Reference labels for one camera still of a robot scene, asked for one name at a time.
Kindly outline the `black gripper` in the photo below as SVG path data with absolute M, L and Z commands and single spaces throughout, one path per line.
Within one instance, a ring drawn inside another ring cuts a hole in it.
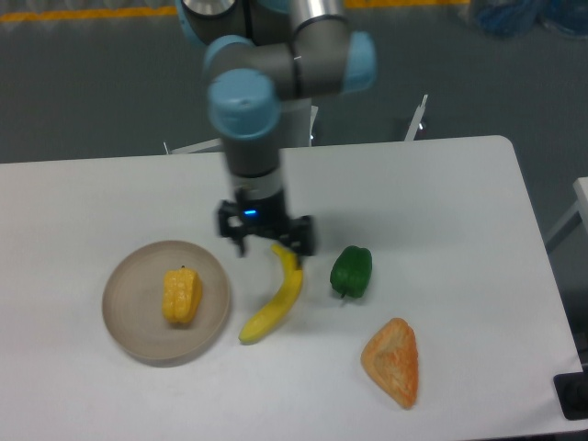
M 230 239 L 245 257 L 244 238 L 247 235 L 277 239 L 299 256 L 313 256 L 317 241 L 314 218 L 310 215 L 290 218 L 283 189 L 267 198 L 251 198 L 244 189 L 235 193 L 235 202 L 222 200 L 217 209 L 217 226 L 220 237 Z

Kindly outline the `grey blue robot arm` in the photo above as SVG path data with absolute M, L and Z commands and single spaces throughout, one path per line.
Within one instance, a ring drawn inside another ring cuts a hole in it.
M 179 1 L 185 35 L 206 51 L 209 121 L 220 137 L 233 197 L 218 211 L 220 236 L 249 235 L 310 256 L 309 216 L 288 214 L 283 148 L 311 142 L 311 101 L 370 88 L 373 39 L 354 31 L 339 1 Z

